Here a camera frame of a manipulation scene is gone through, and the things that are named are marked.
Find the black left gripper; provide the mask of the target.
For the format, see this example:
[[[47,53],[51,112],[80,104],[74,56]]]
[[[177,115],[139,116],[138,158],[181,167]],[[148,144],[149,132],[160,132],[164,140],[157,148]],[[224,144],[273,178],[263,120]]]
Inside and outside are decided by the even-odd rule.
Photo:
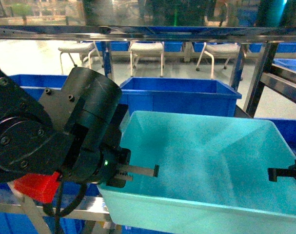
[[[129,165],[129,149],[101,144],[99,153],[101,162],[94,172],[95,184],[104,183],[107,186],[123,188],[126,185],[127,173],[158,177],[159,165],[152,169]]]

